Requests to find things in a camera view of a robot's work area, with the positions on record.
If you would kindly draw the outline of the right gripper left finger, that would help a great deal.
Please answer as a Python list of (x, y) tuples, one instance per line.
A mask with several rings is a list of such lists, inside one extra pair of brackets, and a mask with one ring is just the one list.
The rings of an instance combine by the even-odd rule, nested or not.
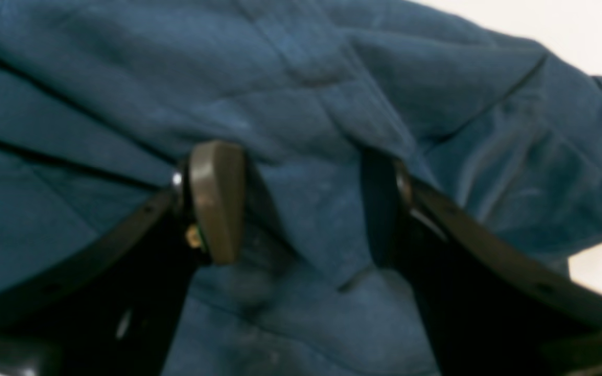
[(196, 145), (169, 186), (77, 254), (0, 292), (0, 375), (159, 375), (200, 267), (237, 260), (246, 153)]

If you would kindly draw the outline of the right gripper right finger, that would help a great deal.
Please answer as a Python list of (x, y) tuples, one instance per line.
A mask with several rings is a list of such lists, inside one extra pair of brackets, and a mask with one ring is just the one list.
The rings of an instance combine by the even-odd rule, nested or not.
[(371, 257), (413, 290), (443, 375), (602, 375), (602, 295), (554, 273), (409, 174), (363, 153)]

